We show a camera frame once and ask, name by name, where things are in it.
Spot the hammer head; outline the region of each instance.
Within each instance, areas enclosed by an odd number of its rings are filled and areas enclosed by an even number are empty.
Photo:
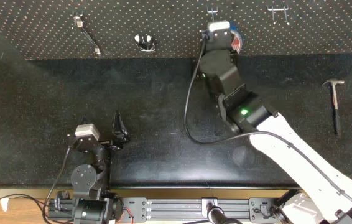
[[[326,84],[326,83],[331,83],[331,85],[337,85],[337,84],[341,85],[341,84],[345,84],[345,81],[344,80],[337,80],[335,78],[331,78],[331,79],[325,81],[325,83],[323,83],[323,85]]]

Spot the black table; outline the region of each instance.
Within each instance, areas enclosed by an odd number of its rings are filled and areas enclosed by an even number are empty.
[[[269,100],[331,165],[352,178],[352,54],[241,57],[248,88]],[[101,133],[119,109],[131,135],[112,153],[112,188],[289,188],[296,183],[247,139],[204,147],[183,130],[191,59],[0,59],[0,187],[49,187],[66,150],[67,134],[82,116]],[[343,134],[333,134],[329,78],[337,87]],[[189,126],[195,138],[232,135],[220,120],[202,80],[193,86]],[[70,154],[59,187],[84,162]]]

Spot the wooden surface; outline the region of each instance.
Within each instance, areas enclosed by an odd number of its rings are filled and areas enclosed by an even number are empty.
[[[35,198],[45,198],[47,189],[0,189],[0,197],[9,194],[28,194]],[[202,198],[214,197],[222,199],[248,199],[251,197],[280,197],[286,190],[221,190],[214,189],[212,193],[208,189],[186,189],[186,190],[115,190],[120,197],[146,197],[146,198]],[[42,213],[35,202],[28,199],[9,199],[7,211],[4,212],[0,204],[0,224],[7,223],[44,223]],[[172,223],[183,222],[146,222]]]

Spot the hammer handle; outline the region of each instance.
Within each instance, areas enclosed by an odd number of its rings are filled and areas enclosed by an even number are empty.
[[[342,129],[341,129],[341,125],[340,125],[339,110],[337,108],[335,108],[335,133],[337,135],[342,134]]]

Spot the perforated board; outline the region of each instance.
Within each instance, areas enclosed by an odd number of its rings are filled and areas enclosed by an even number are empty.
[[[288,6],[274,13],[267,6]],[[72,14],[84,11],[101,58],[196,57],[200,29],[217,8],[216,20],[233,21],[242,33],[244,55],[352,52],[352,0],[57,0],[0,1],[0,34],[26,59],[96,58]],[[142,53],[134,36],[151,35],[154,54]]]

